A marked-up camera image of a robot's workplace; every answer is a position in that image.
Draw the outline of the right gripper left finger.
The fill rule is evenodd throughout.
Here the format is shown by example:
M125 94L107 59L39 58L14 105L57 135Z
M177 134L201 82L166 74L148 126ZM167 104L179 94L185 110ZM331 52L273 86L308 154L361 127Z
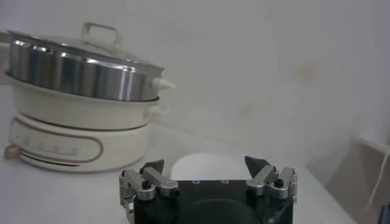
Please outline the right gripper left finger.
M164 160L160 159L145 163L138 172L127 169L119 175L119 200L126 216L134 216L135 198L150 201L157 193L168 198L179 193L179 182L162 175L164 165Z

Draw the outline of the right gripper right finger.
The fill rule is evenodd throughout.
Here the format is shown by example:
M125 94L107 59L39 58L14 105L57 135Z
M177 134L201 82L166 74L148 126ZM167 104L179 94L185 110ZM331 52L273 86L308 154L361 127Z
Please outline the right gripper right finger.
M280 172L265 159L244 157L251 175L246 181L247 188L257 197L269 194L272 198L297 202L297 172L292 167L284 167Z

